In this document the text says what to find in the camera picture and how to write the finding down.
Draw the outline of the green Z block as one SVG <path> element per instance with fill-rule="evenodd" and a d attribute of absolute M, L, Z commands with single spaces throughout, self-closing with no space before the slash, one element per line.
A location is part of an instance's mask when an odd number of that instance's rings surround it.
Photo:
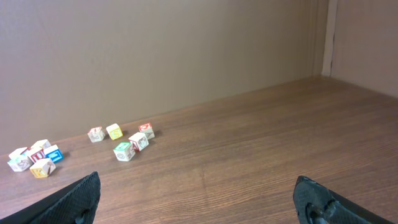
<path fill-rule="evenodd" d="M 134 155 L 135 150 L 132 147 L 130 142 L 121 142 L 113 149 L 115 156 L 118 161 L 128 162 L 130 161 Z"/>

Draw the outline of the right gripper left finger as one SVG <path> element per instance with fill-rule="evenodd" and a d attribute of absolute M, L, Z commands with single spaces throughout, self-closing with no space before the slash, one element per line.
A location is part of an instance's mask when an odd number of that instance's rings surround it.
<path fill-rule="evenodd" d="M 3 224 L 92 224 L 101 196 L 96 171 L 1 219 Z"/>

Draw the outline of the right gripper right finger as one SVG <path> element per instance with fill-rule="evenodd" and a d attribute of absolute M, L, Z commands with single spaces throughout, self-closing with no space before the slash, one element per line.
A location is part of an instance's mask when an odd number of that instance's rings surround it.
<path fill-rule="evenodd" d="M 297 178 L 293 201 L 300 224 L 392 224 L 303 175 Z"/>

